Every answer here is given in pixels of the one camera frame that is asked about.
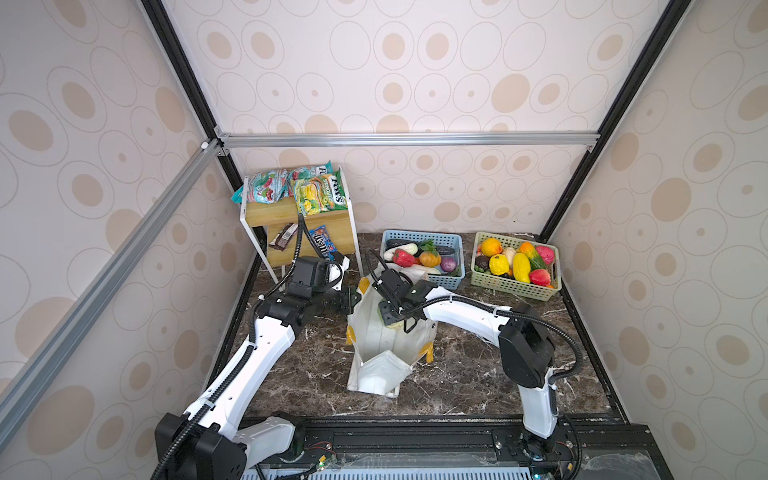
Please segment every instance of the marble countertop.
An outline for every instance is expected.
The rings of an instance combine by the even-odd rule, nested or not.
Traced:
[[[465,264],[475,235],[462,234]],[[361,250],[381,244],[380,233],[361,233]],[[359,273],[352,262],[344,284],[356,285]],[[248,334],[246,319],[260,293],[273,285],[266,271],[260,272],[251,293],[249,310],[237,332],[231,355]],[[560,293],[549,301],[522,299],[470,285],[467,272],[456,293],[498,305],[530,303],[548,322],[564,329],[578,341],[578,334],[565,309]],[[573,364],[573,352],[557,335],[556,367]],[[512,415],[522,413],[517,386],[504,374],[498,349],[479,337],[454,326],[438,325],[434,343],[435,361],[422,359],[400,386],[395,399],[346,389],[352,365],[353,347],[346,345],[346,317],[319,318],[298,335],[253,397],[246,416],[266,416],[281,410],[298,416],[328,415]],[[565,412],[610,412],[611,407],[587,358],[576,376],[558,382],[558,406]]]

